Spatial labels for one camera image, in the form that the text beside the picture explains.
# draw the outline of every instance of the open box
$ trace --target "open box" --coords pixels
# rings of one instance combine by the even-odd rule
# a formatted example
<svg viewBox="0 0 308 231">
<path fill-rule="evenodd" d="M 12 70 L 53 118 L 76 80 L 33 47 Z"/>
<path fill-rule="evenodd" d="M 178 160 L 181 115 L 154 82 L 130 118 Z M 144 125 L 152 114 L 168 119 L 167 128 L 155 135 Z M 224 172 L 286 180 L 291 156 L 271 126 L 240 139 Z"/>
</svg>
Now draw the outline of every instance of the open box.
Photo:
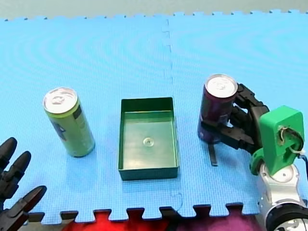
<svg viewBox="0 0 308 231">
<path fill-rule="evenodd" d="M 178 168 L 172 98 L 123 99 L 118 162 L 122 180 L 175 178 Z"/>
</svg>

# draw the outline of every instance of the aluminum can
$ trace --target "aluminum can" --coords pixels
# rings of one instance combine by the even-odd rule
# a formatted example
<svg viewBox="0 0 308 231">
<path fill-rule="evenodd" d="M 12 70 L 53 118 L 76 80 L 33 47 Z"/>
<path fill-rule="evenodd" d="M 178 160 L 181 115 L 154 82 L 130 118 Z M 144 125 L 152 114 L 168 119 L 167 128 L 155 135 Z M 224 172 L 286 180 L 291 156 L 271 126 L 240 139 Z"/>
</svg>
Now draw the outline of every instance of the aluminum can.
<svg viewBox="0 0 308 231">
<path fill-rule="evenodd" d="M 67 152 L 74 157 L 89 154 L 95 141 L 79 97 L 70 88 L 55 88 L 43 99 L 44 110 Z"/>
<path fill-rule="evenodd" d="M 204 119 L 227 124 L 237 92 L 236 81 L 225 74 L 211 75 L 203 87 L 198 136 L 207 143 L 218 143 L 219 138 L 201 127 Z"/>
</svg>

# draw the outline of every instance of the red fabric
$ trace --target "red fabric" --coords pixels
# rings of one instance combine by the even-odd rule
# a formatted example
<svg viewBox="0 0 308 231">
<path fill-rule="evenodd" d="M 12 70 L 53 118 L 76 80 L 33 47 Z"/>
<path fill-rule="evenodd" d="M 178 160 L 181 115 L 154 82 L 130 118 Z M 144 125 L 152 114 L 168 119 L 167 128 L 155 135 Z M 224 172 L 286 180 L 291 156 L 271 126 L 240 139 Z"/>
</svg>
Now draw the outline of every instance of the red fabric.
<svg viewBox="0 0 308 231">
<path fill-rule="evenodd" d="M 129 220 L 109 221 L 109 213 L 95 214 L 94 223 L 69 223 L 63 231 L 164 231 L 168 226 L 168 221 L 160 220 L 142 220 L 139 211 L 129 213 Z"/>
</svg>

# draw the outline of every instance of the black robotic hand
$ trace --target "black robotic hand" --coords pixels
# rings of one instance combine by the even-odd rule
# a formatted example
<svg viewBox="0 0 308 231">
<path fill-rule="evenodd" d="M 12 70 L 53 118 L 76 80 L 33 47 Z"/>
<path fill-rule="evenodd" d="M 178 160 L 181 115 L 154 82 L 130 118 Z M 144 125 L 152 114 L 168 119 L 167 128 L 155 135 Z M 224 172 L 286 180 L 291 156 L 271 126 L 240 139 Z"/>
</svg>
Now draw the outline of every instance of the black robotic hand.
<svg viewBox="0 0 308 231">
<path fill-rule="evenodd" d="M 8 171 L 4 169 L 15 152 L 17 140 L 9 138 L 0 146 L 0 231 L 16 231 L 28 219 L 28 212 L 41 200 L 46 192 L 46 186 L 38 186 L 19 199 L 12 208 L 3 210 L 6 199 L 11 199 L 18 189 L 18 182 L 25 174 L 29 165 L 31 153 L 22 153 Z"/>
</svg>

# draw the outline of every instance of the green bracket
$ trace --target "green bracket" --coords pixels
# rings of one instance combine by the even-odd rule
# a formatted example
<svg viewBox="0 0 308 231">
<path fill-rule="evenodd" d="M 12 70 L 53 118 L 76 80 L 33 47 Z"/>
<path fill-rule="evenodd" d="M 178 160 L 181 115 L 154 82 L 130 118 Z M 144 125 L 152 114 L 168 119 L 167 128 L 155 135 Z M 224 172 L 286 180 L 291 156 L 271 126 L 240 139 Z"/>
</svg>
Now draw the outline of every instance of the green bracket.
<svg viewBox="0 0 308 231">
<path fill-rule="evenodd" d="M 300 140 L 288 133 L 284 134 L 282 142 L 279 131 L 281 128 L 291 128 L 304 139 L 303 114 L 293 108 L 281 106 L 262 115 L 259 123 L 263 148 L 253 154 L 250 170 L 252 174 L 257 175 L 260 164 L 264 162 L 269 174 L 273 175 L 293 164 L 297 154 L 290 148 L 298 149 L 300 145 Z"/>
</svg>

